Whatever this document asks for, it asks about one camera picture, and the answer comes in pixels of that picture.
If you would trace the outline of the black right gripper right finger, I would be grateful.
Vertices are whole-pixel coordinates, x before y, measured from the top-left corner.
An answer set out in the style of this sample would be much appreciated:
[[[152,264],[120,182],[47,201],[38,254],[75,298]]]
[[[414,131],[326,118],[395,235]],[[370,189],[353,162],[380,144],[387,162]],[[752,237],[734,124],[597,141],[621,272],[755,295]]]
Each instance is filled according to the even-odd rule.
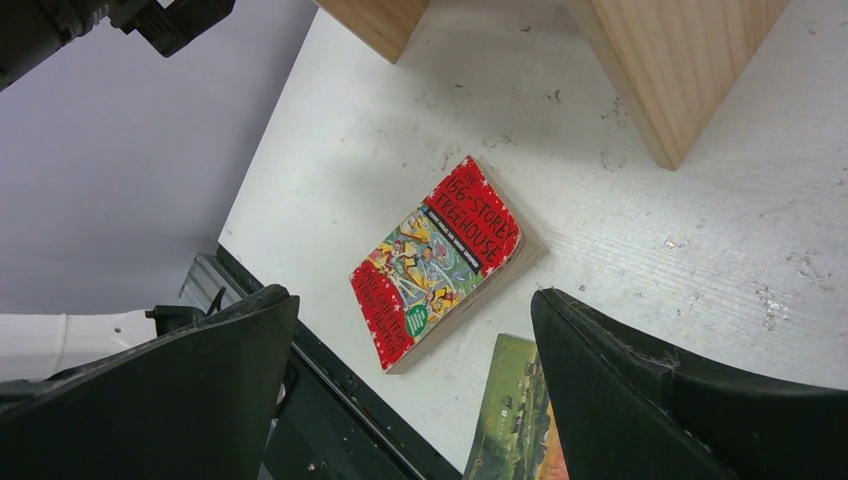
[[[847,394],[745,371],[555,288],[531,317],[574,479],[843,479]]]

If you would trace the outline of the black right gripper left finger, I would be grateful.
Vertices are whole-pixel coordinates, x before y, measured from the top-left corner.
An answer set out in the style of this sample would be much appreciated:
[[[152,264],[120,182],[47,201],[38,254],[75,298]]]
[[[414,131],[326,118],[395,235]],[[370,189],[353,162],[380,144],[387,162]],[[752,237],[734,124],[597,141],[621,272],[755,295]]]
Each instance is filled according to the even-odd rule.
[[[5,479],[254,479],[298,296],[273,284],[41,381],[1,386]]]

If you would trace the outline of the animal farm book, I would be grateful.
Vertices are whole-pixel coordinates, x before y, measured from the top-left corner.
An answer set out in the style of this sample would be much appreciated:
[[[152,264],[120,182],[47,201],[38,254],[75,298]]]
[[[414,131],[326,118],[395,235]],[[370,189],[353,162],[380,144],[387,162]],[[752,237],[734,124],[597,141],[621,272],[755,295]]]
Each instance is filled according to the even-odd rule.
[[[533,341],[497,336],[463,477],[570,477]]]

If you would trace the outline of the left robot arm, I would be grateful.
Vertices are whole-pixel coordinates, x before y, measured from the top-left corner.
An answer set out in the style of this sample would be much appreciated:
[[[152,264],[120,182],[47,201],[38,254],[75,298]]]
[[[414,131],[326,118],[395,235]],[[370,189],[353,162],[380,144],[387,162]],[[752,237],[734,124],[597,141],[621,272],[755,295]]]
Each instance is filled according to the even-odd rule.
[[[21,79],[103,19],[139,33],[160,55],[172,56],[232,13],[231,1],[4,1],[1,4],[1,85]],[[152,310],[102,315],[1,317],[1,379],[35,382],[103,359],[164,332]]]

